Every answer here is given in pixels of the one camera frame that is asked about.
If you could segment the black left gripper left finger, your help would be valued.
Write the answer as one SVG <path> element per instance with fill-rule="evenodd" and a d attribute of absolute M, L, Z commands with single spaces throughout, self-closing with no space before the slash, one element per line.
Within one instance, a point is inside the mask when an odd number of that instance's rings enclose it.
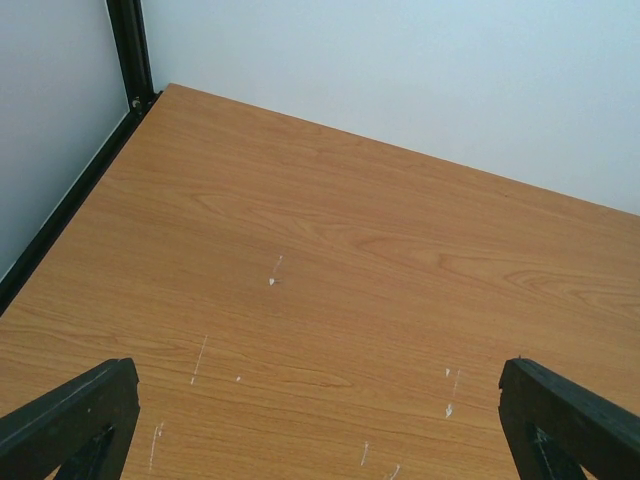
<path fill-rule="evenodd" d="M 140 413 L 131 358 L 109 359 L 1 418 L 3 479 L 119 479 Z"/>

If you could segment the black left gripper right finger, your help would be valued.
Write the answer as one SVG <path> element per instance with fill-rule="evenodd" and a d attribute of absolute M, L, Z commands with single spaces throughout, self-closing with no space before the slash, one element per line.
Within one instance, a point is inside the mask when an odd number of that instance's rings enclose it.
<path fill-rule="evenodd" d="M 639 417 L 526 358 L 505 362 L 501 426 L 522 479 L 637 479 Z"/>

